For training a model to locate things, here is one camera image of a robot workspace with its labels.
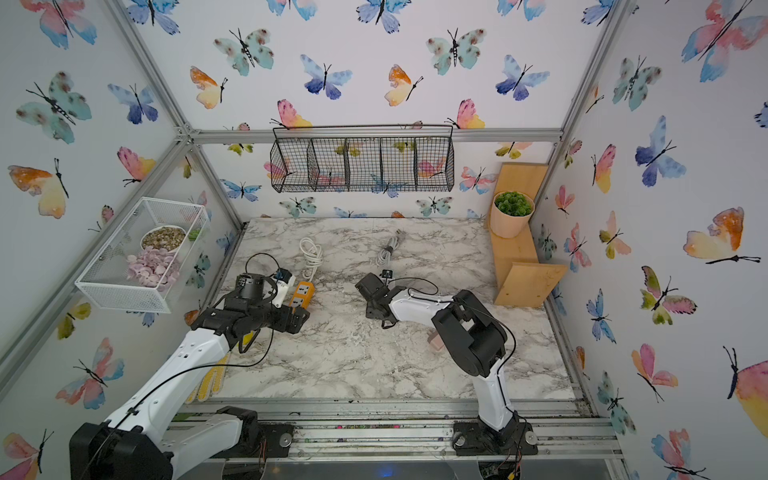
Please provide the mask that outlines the pink plug adapter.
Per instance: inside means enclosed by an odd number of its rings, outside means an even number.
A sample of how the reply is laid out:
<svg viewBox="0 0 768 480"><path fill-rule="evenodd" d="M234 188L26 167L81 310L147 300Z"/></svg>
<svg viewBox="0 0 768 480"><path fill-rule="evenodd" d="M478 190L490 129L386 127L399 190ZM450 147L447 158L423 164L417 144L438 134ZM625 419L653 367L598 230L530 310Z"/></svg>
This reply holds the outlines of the pink plug adapter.
<svg viewBox="0 0 768 480"><path fill-rule="evenodd" d="M445 348L444 342L438 332L432 332L428 336L428 345L434 351L440 351Z"/></svg>

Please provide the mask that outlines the orange power strip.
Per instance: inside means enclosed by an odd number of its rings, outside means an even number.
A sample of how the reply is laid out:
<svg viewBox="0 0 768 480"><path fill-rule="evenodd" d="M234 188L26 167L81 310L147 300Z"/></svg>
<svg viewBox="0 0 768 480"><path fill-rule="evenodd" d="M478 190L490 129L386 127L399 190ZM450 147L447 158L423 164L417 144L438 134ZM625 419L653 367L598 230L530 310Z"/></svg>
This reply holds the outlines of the orange power strip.
<svg viewBox="0 0 768 480"><path fill-rule="evenodd" d="M313 283L307 282L307 281L301 281L297 285L289 305L292 308L301 307L307 310L314 296L314 293L315 293L315 286Z"/></svg>

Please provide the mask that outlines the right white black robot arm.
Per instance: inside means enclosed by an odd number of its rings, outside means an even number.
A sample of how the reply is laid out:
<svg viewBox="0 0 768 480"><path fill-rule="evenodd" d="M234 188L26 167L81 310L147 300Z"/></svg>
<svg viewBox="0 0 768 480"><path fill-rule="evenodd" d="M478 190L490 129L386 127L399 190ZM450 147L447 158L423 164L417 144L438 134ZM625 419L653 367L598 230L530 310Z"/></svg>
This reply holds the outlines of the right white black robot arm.
<svg viewBox="0 0 768 480"><path fill-rule="evenodd" d="M473 378L480 421L496 432L508 426L515 417L502 374L510 357L508 332L472 292L429 295L371 273L356 289L366 302L366 317L384 328L401 322L434 327L455 364Z"/></svg>

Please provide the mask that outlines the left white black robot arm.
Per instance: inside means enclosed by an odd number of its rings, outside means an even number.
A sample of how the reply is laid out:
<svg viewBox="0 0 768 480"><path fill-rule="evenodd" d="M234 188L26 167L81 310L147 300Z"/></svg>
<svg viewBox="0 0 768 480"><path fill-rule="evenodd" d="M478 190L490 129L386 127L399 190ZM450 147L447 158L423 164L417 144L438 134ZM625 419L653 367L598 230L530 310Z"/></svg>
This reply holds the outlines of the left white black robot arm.
<svg viewBox="0 0 768 480"><path fill-rule="evenodd" d="M265 455L267 433L256 412L223 407L203 425L172 439L166 432L204 377L232 351L246 353L263 329L298 333L309 314L286 298L288 270L242 273L233 291L194 320L178 350L121 407L85 423L69 441L73 479L178 479L216 456Z"/></svg>

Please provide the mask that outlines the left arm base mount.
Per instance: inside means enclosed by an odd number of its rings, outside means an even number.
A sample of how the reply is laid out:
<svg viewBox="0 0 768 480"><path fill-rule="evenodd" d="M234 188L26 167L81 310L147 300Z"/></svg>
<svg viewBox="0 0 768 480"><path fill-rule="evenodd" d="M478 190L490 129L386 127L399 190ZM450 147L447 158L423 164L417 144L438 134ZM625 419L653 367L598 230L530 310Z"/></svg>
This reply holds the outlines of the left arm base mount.
<svg viewBox="0 0 768 480"><path fill-rule="evenodd" d="M214 459L260 458L280 459L289 456L295 427L288 423L252 422L244 427L240 440Z"/></svg>

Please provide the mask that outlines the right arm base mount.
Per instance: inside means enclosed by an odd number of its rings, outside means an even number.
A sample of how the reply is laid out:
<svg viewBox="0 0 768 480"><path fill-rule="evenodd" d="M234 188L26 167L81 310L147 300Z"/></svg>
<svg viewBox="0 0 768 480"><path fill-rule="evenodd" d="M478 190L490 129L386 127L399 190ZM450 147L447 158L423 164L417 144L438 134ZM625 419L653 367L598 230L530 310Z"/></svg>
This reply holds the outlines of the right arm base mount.
<svg viewBox="0 0 768 480"><path fill-rule="evenodd" d="M452 448L458 456L533 456L539 453L532 426L512 419L496 431L480 420L453 424Z"/></svg>

